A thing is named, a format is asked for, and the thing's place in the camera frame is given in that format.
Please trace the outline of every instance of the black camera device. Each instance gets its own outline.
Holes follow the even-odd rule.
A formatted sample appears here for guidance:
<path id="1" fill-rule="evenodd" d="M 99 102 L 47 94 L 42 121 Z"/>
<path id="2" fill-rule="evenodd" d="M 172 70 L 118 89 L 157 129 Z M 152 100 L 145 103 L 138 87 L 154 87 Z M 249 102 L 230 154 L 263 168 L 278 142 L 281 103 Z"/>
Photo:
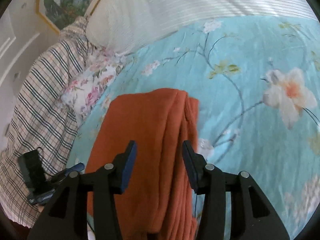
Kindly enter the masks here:
<path id="1" fill-rule="evenodd" d="M 71 171 L 84 169 L 84 164 L 78 163 L 69 169 L 58 172 L 47 180 L 37 149 L 21 155 L 18 158 L 18 164 L 23 181 L 30 192 L 27 199 L 31 205 L 46 204 L 53 196 L 55 189 Z"/>

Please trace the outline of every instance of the turquoise fabric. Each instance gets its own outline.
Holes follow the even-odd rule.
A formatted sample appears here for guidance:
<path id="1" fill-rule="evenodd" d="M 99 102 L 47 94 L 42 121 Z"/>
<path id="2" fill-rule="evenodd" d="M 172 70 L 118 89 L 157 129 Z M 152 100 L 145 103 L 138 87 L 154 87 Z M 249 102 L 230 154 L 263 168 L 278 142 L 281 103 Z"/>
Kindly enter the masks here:
<path id="1" fill-rule="evenodd" d="M 199 138 L 214 143 L 243 109 L 262 100 L 268 70 L 287 73 L 294 67 L 303 70 L 305 86 L 318 100 L 320 25 L 314 20 L 245 16 L 184 27 L 128 56 L 126 67 L 80 128 L 68 167 L 87 163 L 108 103 L 119 95 L 165 87 L 187 91 L 200 101 Z M 320 116 L 319 107 L 312 111 Z M 230 138 L 234 141 L 222 143 Z M 288 130 L 279 110 L 260 103 L 224 131 L 207 161 L 225 172 L 248 171 L 294 238 L 320 200 L 319 153 L 317 124 L 306 112 Z M 198 216 L 202 203 L 198 198 Z M 226 239 L 229 227 L 227 215 Z"/>

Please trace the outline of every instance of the blue floral bedsheet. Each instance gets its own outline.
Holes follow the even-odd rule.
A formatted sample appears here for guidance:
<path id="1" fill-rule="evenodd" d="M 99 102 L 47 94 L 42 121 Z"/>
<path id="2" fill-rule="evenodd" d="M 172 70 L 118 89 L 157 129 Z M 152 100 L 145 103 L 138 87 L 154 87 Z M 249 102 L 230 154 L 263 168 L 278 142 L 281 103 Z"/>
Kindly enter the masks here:
<path id="1" fill-rule="evenodd" d="M 198 22 L 128 56 L 80 128 L 67 166 L 87 163 L 115 97 L 185 90 L 200 101 L 198 152 L 225 172 L 248 171 L 294 238 L 320 201 L 319 77 L 320 24 L 314 20 Z M 230 223 L 227 215 L 226 239 Z"/>

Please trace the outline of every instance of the flower with orange center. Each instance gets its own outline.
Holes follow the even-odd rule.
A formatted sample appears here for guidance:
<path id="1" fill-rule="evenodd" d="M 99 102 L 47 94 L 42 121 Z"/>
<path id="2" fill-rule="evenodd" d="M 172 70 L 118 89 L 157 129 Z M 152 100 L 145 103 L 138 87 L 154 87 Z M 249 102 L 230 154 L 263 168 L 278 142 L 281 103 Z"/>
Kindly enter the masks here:
<path id="1" fill-rule="evenodd" d="M 267 106 L 279 108 L 282 120 L 288 129 L 297 122 L 303 108 L 317 106 L 313 93 L 304 86 L 303 72 L 299 68 L 283 74 L 271 70 L 266 74 L 269 88 L 263 94 Z"/>

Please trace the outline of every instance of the orange fabric fold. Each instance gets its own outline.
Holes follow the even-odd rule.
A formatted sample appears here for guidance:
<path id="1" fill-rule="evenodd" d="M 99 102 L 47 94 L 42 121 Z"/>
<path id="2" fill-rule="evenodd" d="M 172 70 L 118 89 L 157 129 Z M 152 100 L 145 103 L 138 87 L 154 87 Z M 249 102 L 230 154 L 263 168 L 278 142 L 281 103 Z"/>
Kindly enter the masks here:
<path id="1" fill-rule="evenodd" d="M 130 140 L 137 157 L 122 195 L 115 195 L 124 240 L 192 240 L 192 191 L 182 159 L 182 142 L 197 146 L 198 100 L 185 91 L 158 89 L 117 97 L 109 107 L 94 143 L 86 173 L 124 152 Z M 93 195 L 88 212 L 93 215 Z"/>

